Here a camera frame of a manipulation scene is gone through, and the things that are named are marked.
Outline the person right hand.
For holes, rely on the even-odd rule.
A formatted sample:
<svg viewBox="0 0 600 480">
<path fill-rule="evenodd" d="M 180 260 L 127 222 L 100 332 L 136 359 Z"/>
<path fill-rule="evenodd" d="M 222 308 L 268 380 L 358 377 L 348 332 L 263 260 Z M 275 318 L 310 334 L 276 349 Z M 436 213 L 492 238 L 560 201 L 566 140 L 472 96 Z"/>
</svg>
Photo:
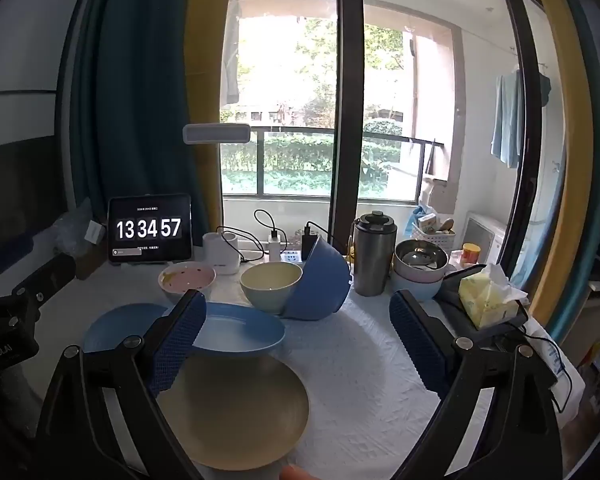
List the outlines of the person right hand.
<svg viewBox="0 0 600 480">
<path fill-rule="evenodd" d="M 296 465 L 283 466 L 280 471 L 279 480 L 320 480 L 313 474 L 309 474 L 304 469 Z"/>
</svg>

